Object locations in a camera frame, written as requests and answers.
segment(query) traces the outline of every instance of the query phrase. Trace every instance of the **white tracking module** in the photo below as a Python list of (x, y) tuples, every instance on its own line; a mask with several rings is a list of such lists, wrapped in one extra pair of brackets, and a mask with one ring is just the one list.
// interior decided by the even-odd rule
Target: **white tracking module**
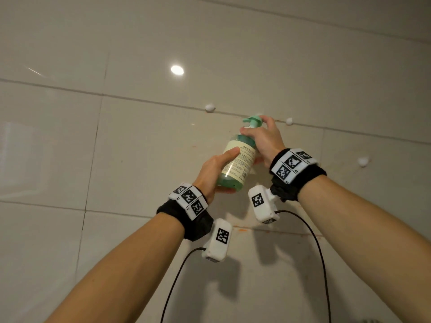
[(215, 220), (211, 229), (211, 238), (204, 244), (206, 250), (202, 252), (202, 257), (214, 263), (223, 261), (228, 253), (231, 235), (232, 225), (228, 221)]
[(275, 213), (277, 208), (274, 201), (278, 197), (273, 195), (269, 188), (262, 185), (257, 185), (248, 191), (251, 205), (253, 205), (254, 215), (257, 221), (265, 224), (270, 224), (277, 221), (280, 216)]

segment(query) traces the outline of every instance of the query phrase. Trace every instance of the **person's right hand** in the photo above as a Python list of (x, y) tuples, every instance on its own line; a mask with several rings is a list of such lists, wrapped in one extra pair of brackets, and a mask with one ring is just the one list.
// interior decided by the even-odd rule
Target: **person's right hand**
[(281, 138), (280, 131), (278, 130), (275, 121), (271, 117), (266, 115), (260, 115), (263, 122), (266, 123), (268, 128), (246, 128), (242, 127), (240, 129), (241, 135), (253, 137), (257, 149), (263, 157), (263, 162), (265, 166), (269, 168), (271, 166), (274, 157), (286, 148)]

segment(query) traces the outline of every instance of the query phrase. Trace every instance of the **black cable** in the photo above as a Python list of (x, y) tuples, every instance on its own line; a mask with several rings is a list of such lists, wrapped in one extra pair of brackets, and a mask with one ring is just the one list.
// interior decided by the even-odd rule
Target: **black cable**
[(332, 322), (331, 320), (331, 304), (329, 303), (329, 291), (328, 291), (328, 280), (326, 279), (326, 267), (325, 267), (325, 261), (323, 260), (323, 255), (322, 255), (322, 251), (320, 249), (320, 245), (319, 242), (316, 238), (316, 235), (314, 234), (313, 230), (311, 229), (311, 227), (308, 225), (307, 222), (305, 222), (305, 220), (300, 217), (298, 214), (294, 213), (294, 212), (290, 212), (290, 211), (286, 211), (286, 210), (279, 210), (279, 211), (275, 211), (275, 213), (280, 213), (280, 212), (286, 212), (286, 213), (290, 213), (293, 214), (294, 216), (296, 216), (298, 219), (300, 219), (302, 222), (305, 223), (305, 225), (308, 227), (308, 229), (310, 230), (311, 234), (314, 237), (314, 240), (316, 241), (317, 244), (317, 248), (319, 249), (319, 253), (320, 253), (320, 258), (322, 260), (322, 266), (323, 266), (323, 277), (325, 278), (325, 291), (326, 291), (326, 301), (328, 302), (328, 317), (329, 317), (329, 323)]
[(204, 251), (206, 250), (205, 247), (198, 247), (193, 249), (190, 253), (188, 253), (188, 255), (186, 256), (186, 258), (183, 260), (183, 264), (181, 264), (180, 269), (178, 270), (177, 276), (175, 277), (174, 283), (172, 283), (172, 287), (171, 290), (169, 291), (169, 295), (168, 295), (168, 299), (166, 299), (166, 304), (165, 304), (165, 308), (163, 309), (163, 313), (162, 313), (162, 319), (160, 320), (160, 323), (163, 322), (163, 318), (165, 317), (165, 311), (166, 311), (166, 307), (168, 306), (168, 302), (169, 302), (169, 298), (171, 297), (171, 293), (172, 290), (174, 290), (174, 286), (175, 283), (177, 282), (177, 279), (180, 275), (181, 269), (183, 268), (184, 264), (186, 263), (186, 260), (189, 258), (190, 255), (192, 255), (192, 253), (194, 253), (195, 251)]

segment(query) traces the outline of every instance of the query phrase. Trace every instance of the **plastic bottle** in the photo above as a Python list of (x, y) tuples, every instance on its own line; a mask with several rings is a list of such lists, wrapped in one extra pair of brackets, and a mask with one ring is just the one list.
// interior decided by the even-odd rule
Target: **plastic bottle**
[[(262, 125), (262, 118), (254, 115), (243, 119), (243, 122), (250, 122), (249, 128), (257, 128)], [(247, 174), (253, 166), (256, 155), (256, 143), (253, 138), (244, 135), (234, 135), (226, 146), (225, 152), (231, 148), (239, 147), (240, 155), (229, 162), (218, 176), (217, 184), (228, 188), (241, 190)]]

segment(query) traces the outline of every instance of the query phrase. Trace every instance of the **round light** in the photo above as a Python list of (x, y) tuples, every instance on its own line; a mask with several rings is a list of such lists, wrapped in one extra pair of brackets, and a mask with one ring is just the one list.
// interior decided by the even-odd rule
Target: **round light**
[(172, 66), (171, 71), (174, 75), (178, 75), (178, 76), (182, 76), (184, 74), (184, 69), (177, 65)]

